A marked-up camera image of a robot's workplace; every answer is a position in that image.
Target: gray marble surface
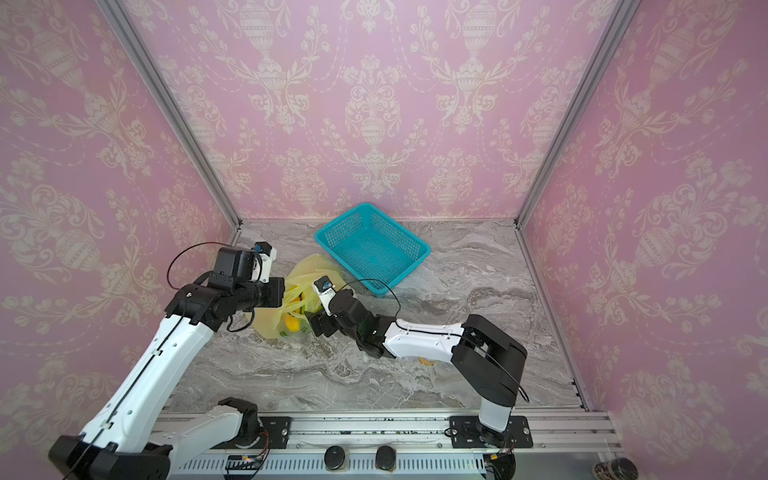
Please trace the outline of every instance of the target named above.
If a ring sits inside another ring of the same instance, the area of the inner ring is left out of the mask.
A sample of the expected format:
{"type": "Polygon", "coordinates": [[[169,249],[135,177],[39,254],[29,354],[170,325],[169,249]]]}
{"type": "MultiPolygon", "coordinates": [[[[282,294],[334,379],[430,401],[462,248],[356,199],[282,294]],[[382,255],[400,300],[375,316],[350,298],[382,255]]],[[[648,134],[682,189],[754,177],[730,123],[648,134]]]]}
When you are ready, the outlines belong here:
{"type": "MultiPolygon", "coordinates": [[[[530,406],[577,406],[562,352],[515,239],[511,221],[403,222],[432,246],[432,254],[395,287],[400,318],[417,323],[463,322],[485,316],[528,349],[522,385],[530,406]]],[[[248,223],[242,246],[265,240],[278,249],[273,276],[287,275],[311,253],[321,223],[248,223]]],[[[353,277],[344,269],[345,280],[353,277]]],[[[393,314],[392,298],[357,288],[374,313],[393,314]]],[[[173,412],[204,412],[236,396],[262,411],[320,409],[477,408],[480,396],[453,365],[417,359],[373,359],[340,333],[264,339],[254,330],[222,329],[184,373],[170,401],[173,412]]],[[[518,397],[518,406],[528,405],[518,397]]]]}

